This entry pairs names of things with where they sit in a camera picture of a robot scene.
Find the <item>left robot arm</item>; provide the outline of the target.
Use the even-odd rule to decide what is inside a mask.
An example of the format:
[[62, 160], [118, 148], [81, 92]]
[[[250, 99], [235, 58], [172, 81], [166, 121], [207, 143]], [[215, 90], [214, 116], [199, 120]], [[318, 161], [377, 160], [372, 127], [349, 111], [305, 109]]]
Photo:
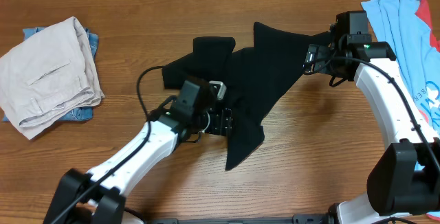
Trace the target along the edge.
[[152, 110], [142, 130], [114, 156], [81, 173], [72, 168], [61, 178], [45, 223], [142, 223], [126, 212], [127, 197], [148, 171], [193, 134], [211, 131], [221, 81], [190, 78], [178, 96]]

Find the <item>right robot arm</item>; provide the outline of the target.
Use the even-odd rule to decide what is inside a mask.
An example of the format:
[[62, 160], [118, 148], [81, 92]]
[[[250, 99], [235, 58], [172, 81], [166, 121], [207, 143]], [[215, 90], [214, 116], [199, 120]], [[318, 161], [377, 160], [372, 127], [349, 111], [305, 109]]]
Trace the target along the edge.
[[330, 75], [331, 87], [353, 81], [379, 124], [385, 151], [366, 192], [332, 205], [323, 223], [404, 223], [439, 210], [439, 135], [412, 101], [390, 45], [372, 40], [364, 11], [338, 14], [329, 32], [328, 46], [309, 46], [303, 73]]

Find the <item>black shirt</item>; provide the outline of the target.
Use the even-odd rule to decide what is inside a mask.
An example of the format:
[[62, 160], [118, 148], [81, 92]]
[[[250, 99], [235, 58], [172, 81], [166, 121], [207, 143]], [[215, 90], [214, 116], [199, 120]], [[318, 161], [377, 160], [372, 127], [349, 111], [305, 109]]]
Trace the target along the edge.
[[310, 44], [327, 46], [329, 32], [295, 34], [256, 22], [254, 44], [235, 50], [232, 37], [194, 38], [192, 53], [162, 70], [164, 87], [179, 89], [189, 76], [221, 81], [226, 86], [225, 107], [232, 112], [226, 170], [232, 170], [264, 141], [261, 124], [278, 100], [303, 74]]

